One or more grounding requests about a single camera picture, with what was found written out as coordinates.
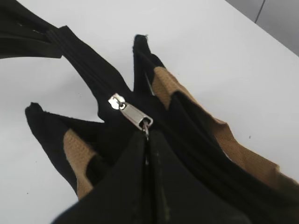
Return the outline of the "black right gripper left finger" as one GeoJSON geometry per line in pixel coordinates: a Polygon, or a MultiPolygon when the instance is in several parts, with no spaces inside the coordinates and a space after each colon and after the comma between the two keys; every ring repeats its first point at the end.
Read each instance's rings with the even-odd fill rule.
{"type": "Polygon", "coordinates": [[[134,133],[104,179],[54,223],[148,224],[150,212],[143,191],[144,150],[144,135],[134,133]]]}

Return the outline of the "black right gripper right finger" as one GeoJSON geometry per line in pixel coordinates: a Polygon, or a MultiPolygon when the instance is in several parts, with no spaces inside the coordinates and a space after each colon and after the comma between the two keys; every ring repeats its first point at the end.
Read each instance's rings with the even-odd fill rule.
{"type": "Polygon", "coordinates": [[[249,224],[250,220],[196,179],[159,131],[149,133],[158,224],[249,224]]]}

